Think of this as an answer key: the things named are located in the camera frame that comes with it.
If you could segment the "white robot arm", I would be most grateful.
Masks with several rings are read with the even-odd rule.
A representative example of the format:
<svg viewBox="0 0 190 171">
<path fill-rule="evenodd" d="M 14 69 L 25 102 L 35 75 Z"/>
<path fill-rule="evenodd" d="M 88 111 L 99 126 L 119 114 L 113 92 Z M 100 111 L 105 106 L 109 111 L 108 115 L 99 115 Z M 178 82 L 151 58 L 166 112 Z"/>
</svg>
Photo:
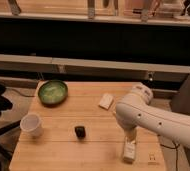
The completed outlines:
<svg viewBox="0 0 190 171">
<path fill-rule="evenodd" d="M 149 87 L 134 85 L 116 104 L 117 123 L 125 132 L 140 126 L 190 149 L 190 116 L 152 107 L 152 98 Z"/>
</svg>

